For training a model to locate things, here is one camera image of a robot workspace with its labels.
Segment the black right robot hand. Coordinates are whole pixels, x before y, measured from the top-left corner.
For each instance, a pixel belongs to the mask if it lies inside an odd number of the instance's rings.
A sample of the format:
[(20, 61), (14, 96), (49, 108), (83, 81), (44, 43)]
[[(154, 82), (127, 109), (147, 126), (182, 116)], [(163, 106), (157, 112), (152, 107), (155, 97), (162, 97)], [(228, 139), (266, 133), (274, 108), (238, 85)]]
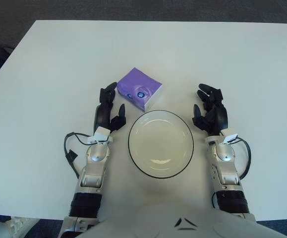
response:
[(216, 89), (206, 84), (199, 84), (197, 95), (203, 102), (206, 111), (202, 116), (200, 108), (194, 104), (192, 118), (193, 124), (200, 130), (204, 130), (209, 136), (220, 135), (223, 129), (228, 128), (227, 110), (222, 104), (223, 95), (220, 89)]

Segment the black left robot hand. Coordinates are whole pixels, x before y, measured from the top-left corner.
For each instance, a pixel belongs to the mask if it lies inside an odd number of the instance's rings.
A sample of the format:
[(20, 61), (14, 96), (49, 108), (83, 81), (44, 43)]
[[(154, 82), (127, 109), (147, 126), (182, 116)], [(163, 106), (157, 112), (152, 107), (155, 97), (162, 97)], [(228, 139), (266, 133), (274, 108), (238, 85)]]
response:
[(117, 82), (113, 82), (106, 88), (100, 89), (100, 104), (96, 108), (94, 119), (94, 132), (98, 127), (109, 129), (111, 132), (119, 130), (126, 124), (125, 104), (119, 108), (118, 115), (111, 119), (111, 110), (113, 108), (113, 101), (115, 98), (115, 89)]

